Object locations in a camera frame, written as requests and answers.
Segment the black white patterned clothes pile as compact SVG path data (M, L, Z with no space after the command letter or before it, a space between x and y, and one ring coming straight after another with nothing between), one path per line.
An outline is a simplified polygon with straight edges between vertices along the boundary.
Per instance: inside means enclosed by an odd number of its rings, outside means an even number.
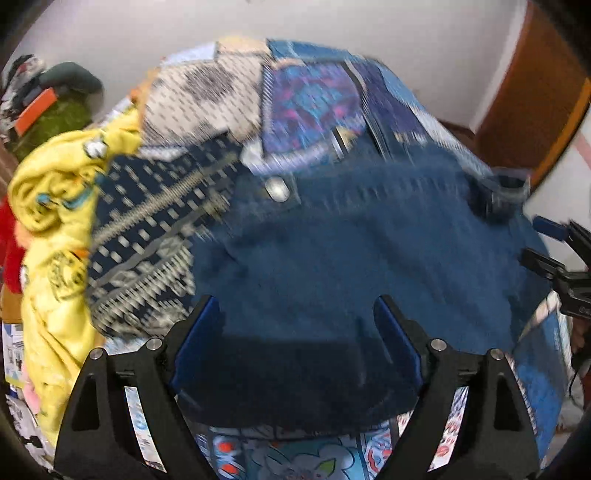
M22 100L34 88L30 82L45 70L45 62L33 54L25 54L18 57L12 64L4 93L1 98L1 117L14 119L19 113L18 106Z

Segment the blue denim jeans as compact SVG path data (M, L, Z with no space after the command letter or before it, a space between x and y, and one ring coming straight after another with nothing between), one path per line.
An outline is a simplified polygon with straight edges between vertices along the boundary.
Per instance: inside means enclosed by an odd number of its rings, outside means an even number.
M437 145L259 177L194 239L198 295L221 317L188 342L172 385L200 422L345 433L410 410L422 380L389 349L375 301L388 295L432 337L482 354L513 349L548 294L519 261L543 242L521 212L476 209L478 180Z

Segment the brown wooden door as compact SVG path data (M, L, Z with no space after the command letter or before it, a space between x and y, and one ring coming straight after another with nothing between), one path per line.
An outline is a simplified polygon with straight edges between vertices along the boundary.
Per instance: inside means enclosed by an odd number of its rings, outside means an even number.
M590 104L590 78L533 2L513 58L475 142L494 167L520 168L541 185L574 138Z

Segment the navy white patterned folded garment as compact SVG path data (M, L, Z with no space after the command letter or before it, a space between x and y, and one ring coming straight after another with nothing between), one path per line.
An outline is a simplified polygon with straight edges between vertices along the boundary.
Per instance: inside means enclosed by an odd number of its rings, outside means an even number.
M192 308L194 241L229 209L242 147L219 135L173 160L118 156L100 183L87 304L105 337L165 334Z

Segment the yellow printed garment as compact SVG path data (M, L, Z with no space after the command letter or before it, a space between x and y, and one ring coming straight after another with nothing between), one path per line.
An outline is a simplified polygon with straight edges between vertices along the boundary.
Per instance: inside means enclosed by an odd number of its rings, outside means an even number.
M19 165L8 203L31 236L23 259L24 361L40 400L37 423L55 444L70 394L98 332L85 300L99 184L109 162L140 145L129 108L102 128L57 135Z

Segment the dark green round cushion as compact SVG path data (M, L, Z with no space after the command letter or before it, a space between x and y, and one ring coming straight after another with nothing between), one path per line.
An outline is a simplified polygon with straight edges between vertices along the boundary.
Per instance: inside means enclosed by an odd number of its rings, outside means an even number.
M56 64L39 76L43 88L67 87L83 94L94 94L102 89L101 81L74 62Z

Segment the red plush fabric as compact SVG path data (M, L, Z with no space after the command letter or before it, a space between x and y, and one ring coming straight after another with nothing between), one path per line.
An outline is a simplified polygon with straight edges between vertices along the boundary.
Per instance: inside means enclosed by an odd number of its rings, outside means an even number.
M15 294L22 293L21 264L25 250L18 244L15 236L16 219L7 197L1 200L1 268L3 283Z

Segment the patchwork patterned bedspread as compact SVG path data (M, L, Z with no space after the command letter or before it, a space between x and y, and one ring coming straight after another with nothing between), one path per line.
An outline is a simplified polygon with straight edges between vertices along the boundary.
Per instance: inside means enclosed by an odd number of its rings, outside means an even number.
M248 53L221 44L184 52L151 82L140 128L140 147L129 156L173 160L190 146L228 135L242 147L242 168L264 178L337 162L363 139L384 155L400 146L437 145L478 180L476 209L487 217L524 215L529 194L526 177L488 167L388 68L314 44L270 40ZM565 391L562 333L549 289L516 346L502 349L522 385L540 453L550 445ZM175 398L228 478L372 478L414 407L370 427L328 433L211 426Z

